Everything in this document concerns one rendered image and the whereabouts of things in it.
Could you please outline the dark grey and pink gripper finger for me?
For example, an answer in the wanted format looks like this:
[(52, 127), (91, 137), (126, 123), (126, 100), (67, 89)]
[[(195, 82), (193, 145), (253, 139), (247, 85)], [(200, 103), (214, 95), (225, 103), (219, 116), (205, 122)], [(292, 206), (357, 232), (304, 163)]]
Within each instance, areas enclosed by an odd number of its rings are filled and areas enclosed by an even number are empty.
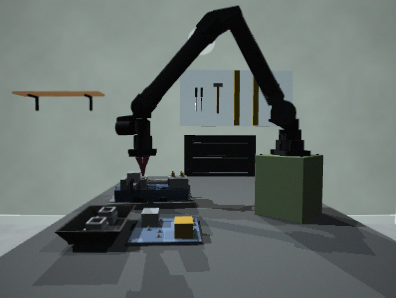
[(146, 169), (146, 165), (148, 163), (149, 157), (143, 157), (143, 176), (145, 174), (145, 169)]
[(138, 165), (139, 165), (140, 170), (141, 170), (141, 174), (143, 176), (143, 157), (136, 157), (136, 160), (138, 162)]

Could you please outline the yellow block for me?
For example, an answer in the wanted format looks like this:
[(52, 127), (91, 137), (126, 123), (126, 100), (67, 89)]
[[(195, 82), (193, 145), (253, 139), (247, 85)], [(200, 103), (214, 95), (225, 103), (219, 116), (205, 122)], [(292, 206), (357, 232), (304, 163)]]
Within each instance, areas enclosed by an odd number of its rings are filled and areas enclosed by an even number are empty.
[(192, 216), (175, 217), (174, 239), (193, 238)]

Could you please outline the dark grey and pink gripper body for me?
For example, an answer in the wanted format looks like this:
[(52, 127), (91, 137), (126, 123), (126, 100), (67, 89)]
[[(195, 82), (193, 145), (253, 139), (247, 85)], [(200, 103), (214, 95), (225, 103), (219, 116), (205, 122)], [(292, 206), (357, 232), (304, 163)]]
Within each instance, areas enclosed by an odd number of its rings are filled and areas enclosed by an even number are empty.
[(129, 157), (156, 156), (157, 149), (151, 149), (150, 134), (135, 135), (135, 149), (128, 149)]

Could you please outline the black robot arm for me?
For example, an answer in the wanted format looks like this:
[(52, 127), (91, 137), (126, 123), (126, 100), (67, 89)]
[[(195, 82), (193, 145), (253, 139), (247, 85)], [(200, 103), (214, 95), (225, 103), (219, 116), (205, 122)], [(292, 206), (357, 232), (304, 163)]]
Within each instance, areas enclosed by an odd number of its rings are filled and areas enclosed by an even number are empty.
[(271, 119), (268, 121), (283, 128), (279, 130), (276, 149), (270, 149), (270, 154), (311, 156), (311, 151), (304, 150), (299, 119), (296, 119), (296, 108), (291, 102), (284, 100), (284, 94), (256, 43), (240, 7), (233, 6), (208, 12), (196, 27), (191, 37), (154, 81), (132, 101), (133, 115), (117, 117), (116, 133), (118, 135), (138, 134), (141, 137), (150, 134), (150, 121), (147, 118), (151, 118), (151, 113), (165, 93), (198, 55), (216, 40), (217, 36), (230, 29), (268, 106), (272, 106)]

